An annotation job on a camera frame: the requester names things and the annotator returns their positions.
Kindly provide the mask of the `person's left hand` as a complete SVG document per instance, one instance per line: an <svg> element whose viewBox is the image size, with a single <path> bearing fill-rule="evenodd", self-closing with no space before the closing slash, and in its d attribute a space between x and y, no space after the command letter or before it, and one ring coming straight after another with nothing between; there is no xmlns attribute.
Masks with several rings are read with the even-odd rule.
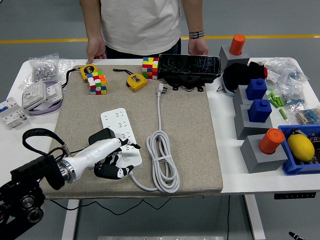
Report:
<svg viewBox="0 0 320 240"><path fill-rule="evenodd" d="M204 37L190 38L188 40L188 54L189 55L207 55L209 46Z"/></svg>

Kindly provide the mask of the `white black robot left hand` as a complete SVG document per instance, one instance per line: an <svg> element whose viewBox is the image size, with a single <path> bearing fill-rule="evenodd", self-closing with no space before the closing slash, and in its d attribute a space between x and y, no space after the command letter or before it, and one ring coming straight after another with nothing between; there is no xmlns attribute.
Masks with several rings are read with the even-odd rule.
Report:
<svg viewBox="0 0 320 240"><path fill-rule="evenodd" d="M72 157L65 157L60 166L68 173L67 182L78 180L85 169L94 169L99 178L119 180L133 169L142 167L140 146L126 138L99 140Z"/></svg>

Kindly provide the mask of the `person's right hand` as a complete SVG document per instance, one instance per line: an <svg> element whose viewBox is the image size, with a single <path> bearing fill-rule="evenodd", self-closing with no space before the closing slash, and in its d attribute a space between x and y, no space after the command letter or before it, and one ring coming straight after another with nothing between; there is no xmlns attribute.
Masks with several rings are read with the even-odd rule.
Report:
<svg viewBox="0 0 320 240"><path fill-rule="evenodd" d="M106 59L106 46L102 36L91 37L86 46L87 64L92 64L94 59Z"/></svg>

